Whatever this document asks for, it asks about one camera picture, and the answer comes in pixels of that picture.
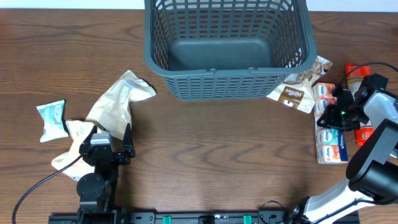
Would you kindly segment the tan crumpled paper bag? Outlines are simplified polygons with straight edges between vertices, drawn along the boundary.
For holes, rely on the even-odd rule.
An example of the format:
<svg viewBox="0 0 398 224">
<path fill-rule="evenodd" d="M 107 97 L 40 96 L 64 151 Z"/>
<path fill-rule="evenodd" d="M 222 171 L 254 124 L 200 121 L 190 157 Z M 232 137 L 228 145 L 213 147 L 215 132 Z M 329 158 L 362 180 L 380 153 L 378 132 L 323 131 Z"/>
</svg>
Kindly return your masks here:
<svg viewBox="0 0 398 224">
<path fill-rule="evenodd" d="M 126 71 L 93 105 L 86 120 L 123 139 L 132 124 L 130 104 L 156 95 L 155 90 L 130 70 Z"/>
</svg>

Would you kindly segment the mint green snack packet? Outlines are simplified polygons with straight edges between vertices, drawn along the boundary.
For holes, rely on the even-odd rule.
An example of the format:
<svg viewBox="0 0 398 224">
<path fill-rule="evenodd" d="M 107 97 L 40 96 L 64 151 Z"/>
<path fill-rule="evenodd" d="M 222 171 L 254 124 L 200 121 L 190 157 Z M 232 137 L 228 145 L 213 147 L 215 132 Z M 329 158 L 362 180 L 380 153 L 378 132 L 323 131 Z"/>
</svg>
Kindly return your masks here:
<svg viewBox="0 0 398 224">
<path fill-rule="evenodd" d="M 62 120 L 64 105 L 65 100 L 60 100 L 37 106 L 37 110 L 44 121 L 44 130 L 40 142 L 68 137 Z"/>
</svg>

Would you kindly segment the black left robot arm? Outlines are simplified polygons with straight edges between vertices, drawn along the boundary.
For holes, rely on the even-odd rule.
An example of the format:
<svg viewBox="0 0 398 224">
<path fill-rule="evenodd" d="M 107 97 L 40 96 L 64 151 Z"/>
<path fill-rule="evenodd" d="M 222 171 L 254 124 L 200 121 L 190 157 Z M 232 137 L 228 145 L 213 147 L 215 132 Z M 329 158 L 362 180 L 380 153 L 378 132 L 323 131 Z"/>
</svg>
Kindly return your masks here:
<svg viewBox="0 0 398 224">
<path fill-rule="evenodd" d="M 99 133 L 94 126 L 79 148 L 83 161 L 94 168 L 77 183 L 80 197 L 77 223 L 125 224 L 130 222 L 126 209 L 117 206 L 116 189 L 119 167 L 129 165 L 136 156 L 131 139 L 131 125 L 127 124 L 121 152 L 113 151 L 110 133 Z"/>
</svg>

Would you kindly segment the grey plastic basket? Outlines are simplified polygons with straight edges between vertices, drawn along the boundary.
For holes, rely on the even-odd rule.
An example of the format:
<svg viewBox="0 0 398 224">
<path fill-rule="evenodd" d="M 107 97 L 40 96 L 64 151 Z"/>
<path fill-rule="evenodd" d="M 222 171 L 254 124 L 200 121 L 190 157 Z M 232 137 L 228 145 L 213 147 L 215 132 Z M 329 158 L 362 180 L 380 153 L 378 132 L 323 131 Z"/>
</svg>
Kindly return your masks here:
<svg viewBox="0 0 398 224">
<path fill-rule="evenodd" d="M 145 0 L 144 59 L 182 101 L 262 98 L 317 50 L 305 0 Z"/>
</svg>

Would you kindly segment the dried mushroom pouch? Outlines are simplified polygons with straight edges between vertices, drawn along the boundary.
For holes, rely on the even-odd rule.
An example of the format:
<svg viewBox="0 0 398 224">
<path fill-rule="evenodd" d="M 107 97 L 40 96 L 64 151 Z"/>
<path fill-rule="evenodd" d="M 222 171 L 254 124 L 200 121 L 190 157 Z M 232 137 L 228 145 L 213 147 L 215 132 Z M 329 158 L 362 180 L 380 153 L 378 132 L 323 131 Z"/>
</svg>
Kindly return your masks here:
<svg viewBox="0 0 398 224">
<path fill-rule="evenodd" d="M 312 86 L 330 70 L 332 65 L 331 61 L 317 56 L 309 69 L 289 75 L 267 97 L 285 106 L 310 113 L 315 105 Z"/>
</svg>

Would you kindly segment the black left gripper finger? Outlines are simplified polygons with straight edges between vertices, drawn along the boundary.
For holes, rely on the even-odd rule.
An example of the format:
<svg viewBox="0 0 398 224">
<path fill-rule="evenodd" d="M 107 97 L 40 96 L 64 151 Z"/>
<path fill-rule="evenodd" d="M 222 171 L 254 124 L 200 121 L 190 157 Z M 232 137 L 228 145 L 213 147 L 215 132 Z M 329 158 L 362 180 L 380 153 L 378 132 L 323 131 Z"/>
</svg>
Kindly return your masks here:
<svg viewBox="0 0 398 224">
<path fill-rule="evenodd" d="M 123 141 L 122 141 L 122 146 L 123 146 L 124 152 L 128 152 L 128 153 L 134 152 L 134 145 L 133 145 L 132 139 L 131 139 L 131 125 L 129 123 L 126 125 L 126 129 L 125 129 L 124 137 L 123 137 Z"/>
<path fill-rule="evenodd" d="M 98 131 L 98 128 L 96 125 L 94 125 L 91 129 L 91 131 L 89 132 L 89 134 L 87 135 L 87 137 L 85 138 L 85 140 L 83 141 L 83 144 L 89 144 L 91 141 L 91 138 L 94 134 L 96 134 Z"/>
</svg>

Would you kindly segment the cream snack pouch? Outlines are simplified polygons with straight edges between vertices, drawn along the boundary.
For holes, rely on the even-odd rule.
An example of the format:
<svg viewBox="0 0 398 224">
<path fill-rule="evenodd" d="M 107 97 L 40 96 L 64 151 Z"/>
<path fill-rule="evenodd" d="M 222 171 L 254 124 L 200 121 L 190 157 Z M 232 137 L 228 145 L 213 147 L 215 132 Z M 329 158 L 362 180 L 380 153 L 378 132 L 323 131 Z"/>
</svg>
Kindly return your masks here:
<svg viewBox="0 0 398 224">
<path fill-rule="evenodd" d="M 79 148 L 95 126 L 89 121 L 67 120 L 66 126 L 73 140 L 69 151 L 57 156 L 51 162 L 53 168 L 60 170 L 80 156 Z M 94 172 L 94 167 L 88 165 L 82 158 L 67 168 L 63 173 L 69 178 L 79 181 L 84 175 Z"/>
</svg>

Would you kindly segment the Kleenex tissue multipack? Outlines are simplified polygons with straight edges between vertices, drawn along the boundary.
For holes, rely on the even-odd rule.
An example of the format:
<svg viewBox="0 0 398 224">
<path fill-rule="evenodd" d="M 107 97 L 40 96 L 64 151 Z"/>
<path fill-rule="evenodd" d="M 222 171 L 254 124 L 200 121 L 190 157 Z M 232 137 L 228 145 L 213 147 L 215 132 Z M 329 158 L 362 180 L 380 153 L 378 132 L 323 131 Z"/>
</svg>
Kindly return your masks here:
<svg viewBox="0 0 398 224">
<path fill-rule="evenodd" d="M 317 83 L 313 88 L 315 98 L 314 118 L 318 121 L 329 105 L 336 105 L 336 98 L 332 96 L 335 85 L 331 83 Z M 317 161 L 319 164 L 342 164 L 348 162 L 343 132 L 335 128 L 323 128 L 315 124 L 315 144 Z"/>
</svg>

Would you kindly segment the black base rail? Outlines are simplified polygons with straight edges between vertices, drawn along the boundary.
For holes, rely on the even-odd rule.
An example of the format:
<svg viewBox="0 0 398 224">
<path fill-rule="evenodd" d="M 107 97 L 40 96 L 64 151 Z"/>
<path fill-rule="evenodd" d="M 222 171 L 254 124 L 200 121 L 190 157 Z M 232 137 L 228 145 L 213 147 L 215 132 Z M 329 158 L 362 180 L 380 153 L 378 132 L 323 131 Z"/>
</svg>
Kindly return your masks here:
<svg viewBox="0 0 398 224">
<path fill-rule="evenodd" d="M 129 223 L 129 224 L 260 224 L 282 223 L 286 217 L 282 210 L 261 211 L 259 213 L 131 213 L 129 217 L 120 220 L 104 215 L 86 215 L 80 218 L 78 215 L 51 215 L 50 224 L 79 224 L 79 223 Z"/>
</svg>

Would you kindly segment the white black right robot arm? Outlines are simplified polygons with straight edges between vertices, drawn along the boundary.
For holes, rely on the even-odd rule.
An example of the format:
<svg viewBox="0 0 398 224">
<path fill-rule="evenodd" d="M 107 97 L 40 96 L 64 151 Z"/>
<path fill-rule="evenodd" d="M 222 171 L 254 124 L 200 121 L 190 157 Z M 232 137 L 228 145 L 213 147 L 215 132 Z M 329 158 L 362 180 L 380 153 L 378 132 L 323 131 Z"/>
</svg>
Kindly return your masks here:
<svg viewBox="0 0 398 224">
<path fill-rule="evenodd" d="M 386 91 L 388 79 L 364 77 L 356 93 L 336 87 L 317 124 L 344 131 L 371 123 L 374 132 L 348 162 L 346 177 L 326 192 L 305 198 L 289 217 L 291 223 L 334 223 L 355 211 L 397 203 L 397 96 Z"/>
</svg>

